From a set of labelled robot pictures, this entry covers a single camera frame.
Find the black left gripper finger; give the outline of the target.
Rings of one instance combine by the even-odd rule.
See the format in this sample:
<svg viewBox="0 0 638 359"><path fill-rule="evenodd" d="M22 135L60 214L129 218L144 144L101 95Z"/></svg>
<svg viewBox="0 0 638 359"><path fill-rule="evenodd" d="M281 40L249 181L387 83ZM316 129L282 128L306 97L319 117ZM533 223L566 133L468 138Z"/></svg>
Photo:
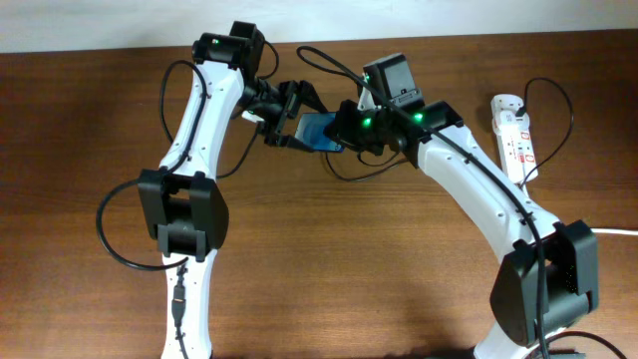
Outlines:
<svg viewBox="0 0 638 359"><path fill-rule="evenodd" d="M304 144L301 140L298 140L291 135L268 135L264 138L264 143L270 147L287 148L301 152L313 152L313 149L310 146Z"/></svg>
<svg viewBox="0 0 638 359"><path fill-rule="evenodd" d="M309 107L320 114L328 113L328 109L322 103L313 85L305 80L302 80L297 87L296 103L299 106L304 105Z"/></svg>

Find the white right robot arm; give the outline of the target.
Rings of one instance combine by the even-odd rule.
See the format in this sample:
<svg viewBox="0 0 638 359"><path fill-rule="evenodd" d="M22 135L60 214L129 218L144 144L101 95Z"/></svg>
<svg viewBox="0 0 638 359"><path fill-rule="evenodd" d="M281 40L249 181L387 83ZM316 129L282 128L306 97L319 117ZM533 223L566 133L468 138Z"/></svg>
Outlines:
<svg viewBox="0 0 638 359"><path fill-rule="evenodd" d="M489 297L495 323L474 357L547 356L552 335L598 307L594 233L581 220L561 222L529 199L449 104L425 104L404 55L365 65L355 81L359 102L341 104L327 136L357 153L379 156L390 148L402 154L447 191L497 257Z"/></svg>

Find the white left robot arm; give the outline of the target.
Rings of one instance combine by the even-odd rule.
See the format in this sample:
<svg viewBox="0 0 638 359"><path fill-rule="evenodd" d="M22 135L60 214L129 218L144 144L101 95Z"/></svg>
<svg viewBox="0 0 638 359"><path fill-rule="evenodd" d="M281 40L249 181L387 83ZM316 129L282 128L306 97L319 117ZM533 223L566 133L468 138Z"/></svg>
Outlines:
<svg viewBox="0 0 638 359"><path fill-rule="evenodd" d="M283 125L303 105L326 110L306 81L272 86L258 77L265 43L256 25L240 21L227 35L204 33L193 43L192 87L177 134L159 168L142 171L138 179L147 228L166 275L164 358L213 354L209 286L229 227L217 164L234 109L256 121L267 145L303 152L309 146L283 134Z"/></svg>

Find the blue Galaxy smartphone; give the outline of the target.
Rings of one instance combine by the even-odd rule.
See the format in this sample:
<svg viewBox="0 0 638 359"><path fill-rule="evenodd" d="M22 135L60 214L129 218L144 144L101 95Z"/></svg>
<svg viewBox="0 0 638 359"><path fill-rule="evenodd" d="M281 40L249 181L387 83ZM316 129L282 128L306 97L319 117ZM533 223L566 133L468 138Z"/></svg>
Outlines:
<svg viewBox="0 0 638 359"><path fill-rule="evenodd" d="M299 119L295 138L316 152L342 153L344 148L324 134L334 120L334 113L305 113Z"/></svg>

